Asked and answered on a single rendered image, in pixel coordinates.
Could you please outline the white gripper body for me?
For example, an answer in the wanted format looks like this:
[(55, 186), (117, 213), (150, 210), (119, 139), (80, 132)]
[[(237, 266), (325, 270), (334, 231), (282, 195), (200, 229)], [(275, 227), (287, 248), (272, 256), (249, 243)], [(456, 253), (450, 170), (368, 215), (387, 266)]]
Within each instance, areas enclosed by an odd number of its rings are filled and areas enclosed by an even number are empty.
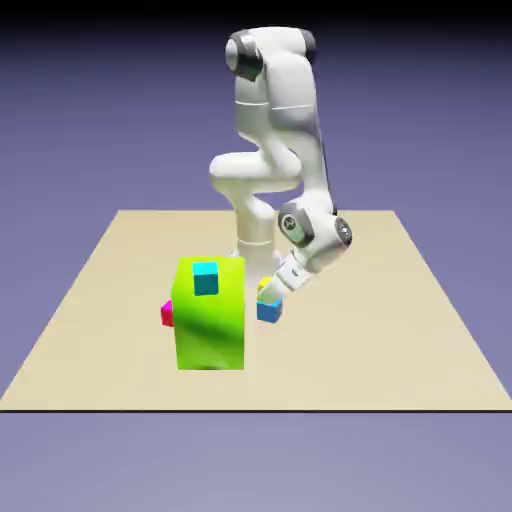
[(275, 303), (304, 285), (312, 274), (303, 268), (295, 258), (286, 258), (270, 281), (258, 293), (263, 303)]

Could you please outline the small blue cube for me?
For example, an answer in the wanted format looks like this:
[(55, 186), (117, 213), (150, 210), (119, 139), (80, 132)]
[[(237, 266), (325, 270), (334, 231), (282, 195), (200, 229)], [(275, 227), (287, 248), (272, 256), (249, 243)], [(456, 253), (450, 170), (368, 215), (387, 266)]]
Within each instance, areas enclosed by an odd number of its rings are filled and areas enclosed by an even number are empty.
[(257, 319), (267, 323), (276, 323), (279, 321), (283, 310), (283, 301), (277, 299), (272, 304), (262, 301), (257, 302)]

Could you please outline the large green box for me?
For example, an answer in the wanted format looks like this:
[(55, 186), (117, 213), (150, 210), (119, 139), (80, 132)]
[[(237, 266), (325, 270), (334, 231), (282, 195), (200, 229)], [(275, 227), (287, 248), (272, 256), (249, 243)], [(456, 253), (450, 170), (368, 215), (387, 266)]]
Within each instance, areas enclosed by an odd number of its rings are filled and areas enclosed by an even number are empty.
[[(192, 264), (218, 263), (219, 293), (195, 296)], [(245, 355), (245, 262), (240, 257), (179, 260), (171, 289), (177, 367), (242, 370)]]

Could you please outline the small cyan cube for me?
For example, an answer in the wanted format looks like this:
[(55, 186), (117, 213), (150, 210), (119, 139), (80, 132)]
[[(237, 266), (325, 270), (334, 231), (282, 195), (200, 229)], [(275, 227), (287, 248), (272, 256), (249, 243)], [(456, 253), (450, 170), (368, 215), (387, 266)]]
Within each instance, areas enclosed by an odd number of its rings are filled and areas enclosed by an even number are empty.
[(219, 293), (218, 263), (215, 261), (192, 264), (195, 296), (211, 296)]

